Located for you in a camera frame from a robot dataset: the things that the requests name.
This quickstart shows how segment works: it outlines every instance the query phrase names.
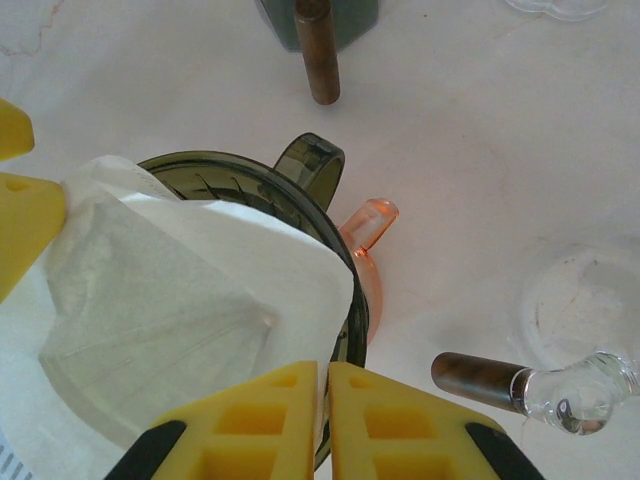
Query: white marble countertop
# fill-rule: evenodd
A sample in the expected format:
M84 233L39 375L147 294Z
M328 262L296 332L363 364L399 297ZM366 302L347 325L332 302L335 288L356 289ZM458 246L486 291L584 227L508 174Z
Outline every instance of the white marble countertop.
M0 20L0 95L29 113L37 138L3 170L61 179L102 154L191 149L271 165L305 131L343 148L330 216L340 223L378 196L401 212L374 251L386 304L367 366L430 392L441 351L523 362L501 275L532 243L639 195L634 0L573 24L503 0L381 0L378 25L339 55L343 93L328 108L253 2L3 8L24 14L20 28ZM640 475L609 427L572 438L461 403L505 425L548 480ZM617 457L603 456L616 442Z

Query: brown wooden rod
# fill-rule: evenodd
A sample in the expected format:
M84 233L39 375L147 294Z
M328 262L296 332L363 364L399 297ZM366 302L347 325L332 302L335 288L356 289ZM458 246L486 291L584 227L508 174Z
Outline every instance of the brown wooden rod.
M431 378L445 392L516 413L524 413L530 372L520 365L451 352L431 364Z
M340 97L331 1L295 0L294 17L311 95L316 103L331 105Z

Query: orange glass handle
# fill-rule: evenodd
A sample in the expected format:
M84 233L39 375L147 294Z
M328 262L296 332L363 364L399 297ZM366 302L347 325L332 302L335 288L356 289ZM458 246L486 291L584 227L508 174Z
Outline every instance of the orange glass handle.
M398 218L398 207L386 198L367 200L340 227L340 234L351 252L369 305L369 331L367 342L371 342L382 317L382 281L369 250L384 235Z

